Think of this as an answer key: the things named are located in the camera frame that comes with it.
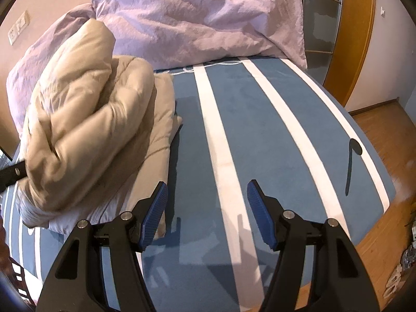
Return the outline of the beige puffer jacket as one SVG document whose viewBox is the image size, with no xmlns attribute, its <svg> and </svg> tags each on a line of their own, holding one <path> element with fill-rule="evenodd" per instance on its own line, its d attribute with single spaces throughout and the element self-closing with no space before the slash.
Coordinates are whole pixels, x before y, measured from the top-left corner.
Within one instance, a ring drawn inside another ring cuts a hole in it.
<svg viewBox="0 0 416 312">
<path fill-rule="evenodd" d="M 43 70 L 23 125 L 23 224 L 67 235 L 106 223 L 168 180 L 181 124 L 173 78 L 144 59 L 116 56 L 111 31 L 89 20 Z"/>
</svg>

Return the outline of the large lavender pillow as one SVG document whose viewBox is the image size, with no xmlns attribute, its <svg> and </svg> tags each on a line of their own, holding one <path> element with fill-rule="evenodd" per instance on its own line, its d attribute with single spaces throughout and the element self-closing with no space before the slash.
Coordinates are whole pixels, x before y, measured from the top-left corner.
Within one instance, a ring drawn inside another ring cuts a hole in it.
<svg viewBox="0 0 416 312">
<path fill-rule="evenodd" d="M 288 58 L 307 67 L 302 0 L 91 0 L 114 34 L 114 54 L 153 68 L 225 57 Z"/>
</svg>

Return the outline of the white wall switch panel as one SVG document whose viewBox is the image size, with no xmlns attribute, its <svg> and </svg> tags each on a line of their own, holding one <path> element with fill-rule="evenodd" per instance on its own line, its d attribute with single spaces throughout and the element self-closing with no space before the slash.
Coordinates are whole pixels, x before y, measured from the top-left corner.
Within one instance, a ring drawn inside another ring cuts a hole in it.
<svg viewBox="0 0 416 312">
<path fill-rule="evenodd" d="M 15 41 L 29 24 L 30 16 L 27 11 L 24 11 L 8 32 L 9 44 L 11 46 L 14 45 Z"/>
</svg>

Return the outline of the clutter on floor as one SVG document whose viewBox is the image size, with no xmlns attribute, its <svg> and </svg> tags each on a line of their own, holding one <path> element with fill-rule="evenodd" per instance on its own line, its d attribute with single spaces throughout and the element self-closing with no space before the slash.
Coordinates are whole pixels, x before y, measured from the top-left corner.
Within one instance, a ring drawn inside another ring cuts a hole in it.
<svg viewBox="0 0 416 312">
<path fill-rule="evenodd" d="M 402 253 L 399 264 L 395 267 L 386 283 L 386 289 L 383 293 L 384 299 L 390 299 L 403 287 L 413 265 L 415 265 L 415 220 L 412 221 L 411 225 L 411 243 Z"/>
</svg>

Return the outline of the blue white striped bedsheet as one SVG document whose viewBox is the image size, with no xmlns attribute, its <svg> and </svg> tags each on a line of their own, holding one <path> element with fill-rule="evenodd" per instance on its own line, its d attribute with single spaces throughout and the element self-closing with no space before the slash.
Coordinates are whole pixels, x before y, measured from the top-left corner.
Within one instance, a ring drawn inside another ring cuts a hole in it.
<svg viewBox="0 0 416 312">
<path fill-rule="evenodd" d="M 348 112 L 309 75 L 274 58 L 173 71 L 183 119 L 171 146 L 166 234 L 142 256 L 158 311 L 260 305 L 278 254 L 263 242 L 246 187 L 307 220 L 340 221 L 360 243 L 395 197 Z"/>
</svg>

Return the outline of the dark wooden chair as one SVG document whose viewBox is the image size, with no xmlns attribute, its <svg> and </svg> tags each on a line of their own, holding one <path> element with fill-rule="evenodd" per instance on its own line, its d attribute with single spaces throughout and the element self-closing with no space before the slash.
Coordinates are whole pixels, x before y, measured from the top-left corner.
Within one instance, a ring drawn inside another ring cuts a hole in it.
<svg viewBox="0 0 416 312">
<path fill-rule="evenodd" d="M 17 263 L 10 255 L 9 246 L 6 244 L 6 231 L 1 218 L 1 272 L 6 275 L 13 287 L 17 290 L 23 301 L 30 307 L 35 308 L 36 304 L 30 296 L 28 286 L 25 281 L 24 268 Z"/>
</svg>

